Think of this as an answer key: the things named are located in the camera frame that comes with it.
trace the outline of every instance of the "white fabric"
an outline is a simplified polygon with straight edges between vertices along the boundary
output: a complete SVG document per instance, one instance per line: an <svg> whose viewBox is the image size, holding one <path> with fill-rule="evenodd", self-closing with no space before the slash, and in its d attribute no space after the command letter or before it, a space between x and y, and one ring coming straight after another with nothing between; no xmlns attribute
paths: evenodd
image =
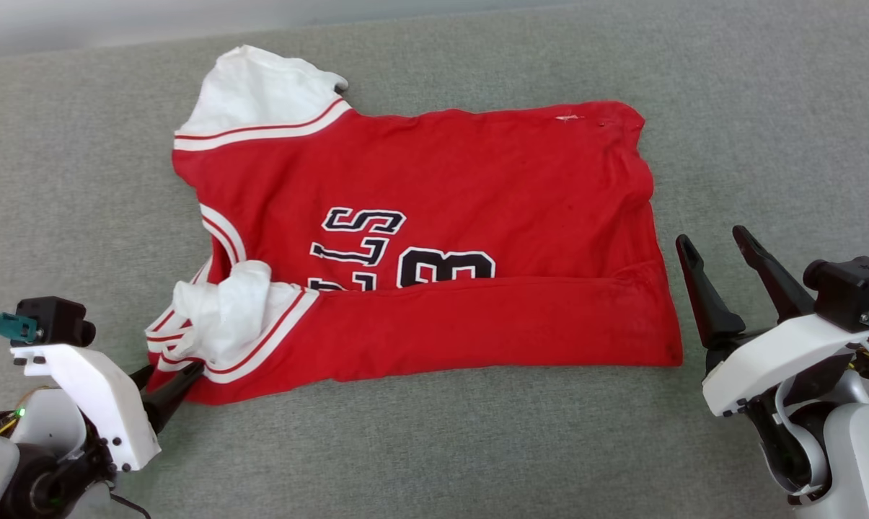
<svg viewBox="0 0 869 519"><path fill-rule="evenodd" d="M211 137L240 128L306 124L340 99L336 87L346 89L348 82L305 60L243 45L216 60L177 134Z"/></svg>
<svg viewBox="0 0 869 519"><path fill-rule="evenodd" d="M193 327L172 355L193 355L214 365L244 357L244 346L262 333L269 289L270 267L264 262L236 263L219 285L177 282L175 312L190 319Z"/></svg>

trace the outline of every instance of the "red jersey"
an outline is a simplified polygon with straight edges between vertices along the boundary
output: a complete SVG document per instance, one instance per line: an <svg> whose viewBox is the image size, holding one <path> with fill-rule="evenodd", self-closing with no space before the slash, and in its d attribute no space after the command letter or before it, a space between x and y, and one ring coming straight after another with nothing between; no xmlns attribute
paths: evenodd
<svg viewBox="0 0 869 519"><path fill-rule="evenodd" d="M299 293L277 306L286 324L250 346L263 342L257 365L230 381L218 372L237 365L208 365L191 398L496 364L681 362L635 110L368 116L336 87L341 76L310 63L240 47L177 132L175 169L213 234L199 280L262 260ZM183 361L163 346L189 324L166 313L148 329L164 371ZM283 339L263 355L272 327Z"/></svg>

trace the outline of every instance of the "black cable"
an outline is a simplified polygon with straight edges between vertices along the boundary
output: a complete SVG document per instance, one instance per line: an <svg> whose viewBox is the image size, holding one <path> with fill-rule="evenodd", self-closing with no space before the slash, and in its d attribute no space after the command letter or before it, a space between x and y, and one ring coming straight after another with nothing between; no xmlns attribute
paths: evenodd
<svg viewBox="0 0 869 519"><path fill-rule="evenodd" d="M114 500L114 502L120 503L121 505L123 505L127 508L131 508L131 509L136 510L136 512L141 513L145 517L145 519L151 519L151 515L149 515L149 513L145 509L143 509L142 506L137 505L134 502L130 502L130 500L127 500L126 498L122 498L121 496L118 496L117 494L110 494L110 499Z"/></svg>

